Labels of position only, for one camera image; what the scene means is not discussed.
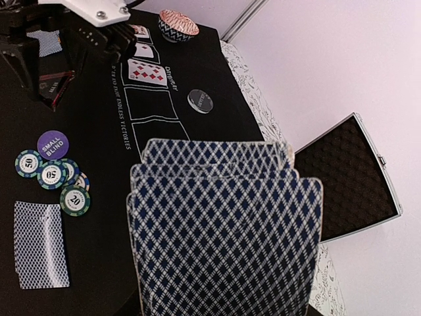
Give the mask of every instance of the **stack of poker chips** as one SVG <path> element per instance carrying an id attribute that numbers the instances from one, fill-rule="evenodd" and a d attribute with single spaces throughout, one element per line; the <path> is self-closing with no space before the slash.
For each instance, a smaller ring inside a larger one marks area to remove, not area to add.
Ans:
<path id="1" fill-rule="evenodd" d="M 20 288 L 66 288 L 60 205 L 14 204 L 14 266 Z"/>
<path id="2" fill-rule="evenodd" d="M 305 315 L 322 184 L 282 142 L 149 140 L 128 226 L 143 315 Z"/>
<path id="3" fill-rule="evenodd" d="M 67 137 L 50 130 L 39 137 L 38 151 L 27 149 L 16 158 L 17 173 L 24 178 L 37 177 L 39 185 L 46 190 L 61 189 L 60 206 L 70 216 L 81 216 L 90 206 L 89 180 L 78 164 L 63 158 L 68 151 Z"/>

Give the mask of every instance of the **white floral tablecloth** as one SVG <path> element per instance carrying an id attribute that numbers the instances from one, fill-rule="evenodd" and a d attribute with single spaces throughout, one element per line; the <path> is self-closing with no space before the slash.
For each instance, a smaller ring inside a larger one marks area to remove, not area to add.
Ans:
<path id="1" fill-rule="evenodd" d="M 264 139 L 283 140 L 281 129 L 238 50 L 232 44 L 223 41 L 221 41 L 221 47 Z M 319 247 L 310 304 L 324 316 L 346 316 L 347 314 L 334 263 L 326 244 Z"/>

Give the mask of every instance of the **black table surface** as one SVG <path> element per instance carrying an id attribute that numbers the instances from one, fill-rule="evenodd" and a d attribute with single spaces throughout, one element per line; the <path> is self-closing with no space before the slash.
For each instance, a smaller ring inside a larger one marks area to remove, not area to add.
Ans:
<path id="1" fill-rule="evenodd" d="M 173 126 L 183 126 L 182 138 L 192 140 L 262 140 L 221 53 L 216 30 L 201 26 L 197 38 L 174 45 L 162 38 L 155 14 L 134 12 L 131 22 L 148 27 L 161 65 L 171 69 L 178 89 L 167 90 L 177 123 L 131 121 L 122 79 L 116 76 L 120 67 L 98 65 L 95 57 L 88 58 L 84 73 L 71 83 L 55 113 L 30 101 L 0 60 L 0 315 L 104 316 L 124 305 L 137 289 L 126 219 L 129 170 L 139 162 L 139 151 L 149 138 L 173 138 Z M 44 70 L 60 68 L 61 60 L 59 55 L 46 57 Z M 188 92 L 196 88 L 213 98 L 215 106 L 208 115 L 187 103 Z M 154 93 L 130 106 L 149 106 Z M 14 160 L 22 150 L 36 149 L 39 136 L 54 129 L 67 135 L 67 157 L 90 179 L 91 207 L 83 217 L 62 216 L 70 287 L 21 290 L 14 271 L 14 202 L 58 203 L 60 192 L 42 189 L 36 179 L 21 178 Z"/>

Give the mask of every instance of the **patterned bowl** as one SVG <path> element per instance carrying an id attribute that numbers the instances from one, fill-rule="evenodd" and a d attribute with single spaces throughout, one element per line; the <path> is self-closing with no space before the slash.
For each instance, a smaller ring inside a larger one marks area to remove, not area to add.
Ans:
<path id="1" fill-rule="evenodd" d="M 167 41 L 189 41 L 199 33 L 199 27 L 186 15 L 173 10 L 159 13 L 159 29 Z"/>

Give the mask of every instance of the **open aluminum case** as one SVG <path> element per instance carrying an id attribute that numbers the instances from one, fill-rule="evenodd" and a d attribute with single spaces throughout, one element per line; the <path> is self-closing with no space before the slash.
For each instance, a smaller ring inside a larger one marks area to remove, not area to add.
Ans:
<path id="1" fill-rule="evenodd" d="M 385 165 L 358 113 L 296 153 L 300 176 L 323 182 L 322 242 L 401 216 L 402 205 Z"/>

